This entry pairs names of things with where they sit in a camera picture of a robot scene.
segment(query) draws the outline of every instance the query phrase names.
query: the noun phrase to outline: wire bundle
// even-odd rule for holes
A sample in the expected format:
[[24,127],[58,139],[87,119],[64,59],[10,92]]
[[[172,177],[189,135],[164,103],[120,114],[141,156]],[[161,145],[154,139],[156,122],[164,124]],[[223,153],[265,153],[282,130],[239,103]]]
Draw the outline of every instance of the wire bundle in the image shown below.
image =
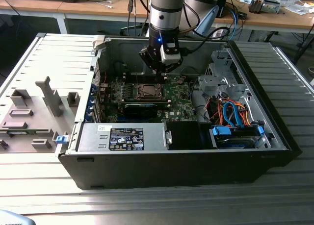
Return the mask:
[[234,121],[240,127],[250,126],[248,109],[241,103],[231,99],[208,98],[204,109],[209,114],[209,120],[216,125],[235,127]]

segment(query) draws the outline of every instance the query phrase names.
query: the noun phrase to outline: table leg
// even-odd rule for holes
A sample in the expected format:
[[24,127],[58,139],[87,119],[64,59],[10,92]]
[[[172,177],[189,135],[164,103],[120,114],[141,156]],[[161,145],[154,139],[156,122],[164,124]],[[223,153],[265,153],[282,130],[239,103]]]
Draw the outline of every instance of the table leg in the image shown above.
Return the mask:
[[63,13],[56,13],[53,15],[54,18],[57,19],[58,25],[59,25],[59,29],[60,29],[60,33],[61,34],[68,34],[69,29],[68,29],[68,25],[67,25],[67,21],[65,18],[65,15]]

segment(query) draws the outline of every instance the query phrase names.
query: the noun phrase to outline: connector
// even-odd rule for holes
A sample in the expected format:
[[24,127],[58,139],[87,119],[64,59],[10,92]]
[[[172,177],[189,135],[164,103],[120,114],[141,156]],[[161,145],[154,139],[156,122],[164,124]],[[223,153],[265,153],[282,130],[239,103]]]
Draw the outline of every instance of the connector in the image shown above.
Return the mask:
[[243,19],[243,20],[246,20],[246,17],[247,17],[247,13],[243,13],[243,12],[238,12],[237,13],[237,18],[238,19]]
[[133,0],[129,0],[128,12],[131,13],[132,11],[133,11]]
[[231,130],[227,126],[215,126],[212,129],[213,135],[231,135]]
[[60,135],[55,140],[57,144],[68,144],[70,142],[71,135]]

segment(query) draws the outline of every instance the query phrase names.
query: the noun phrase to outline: motherboard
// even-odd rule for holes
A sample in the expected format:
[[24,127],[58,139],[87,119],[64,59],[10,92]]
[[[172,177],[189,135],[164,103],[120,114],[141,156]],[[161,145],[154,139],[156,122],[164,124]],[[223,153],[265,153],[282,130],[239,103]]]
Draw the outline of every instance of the motherboard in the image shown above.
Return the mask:
[[190,88],[188,80],[181,76],[168,76],[161,83],[134,75],[114,77],[104,89],[104,122],[194,121]]

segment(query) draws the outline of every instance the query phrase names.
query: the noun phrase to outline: red wire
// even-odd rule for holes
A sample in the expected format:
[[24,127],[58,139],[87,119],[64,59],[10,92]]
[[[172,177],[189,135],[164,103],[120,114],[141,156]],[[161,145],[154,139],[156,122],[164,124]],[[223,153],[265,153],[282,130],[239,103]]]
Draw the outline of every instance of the red wire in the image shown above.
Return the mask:
[[105,71],[105,80],[104,80],[104,84],[106,83],[107,80],[107,72]]

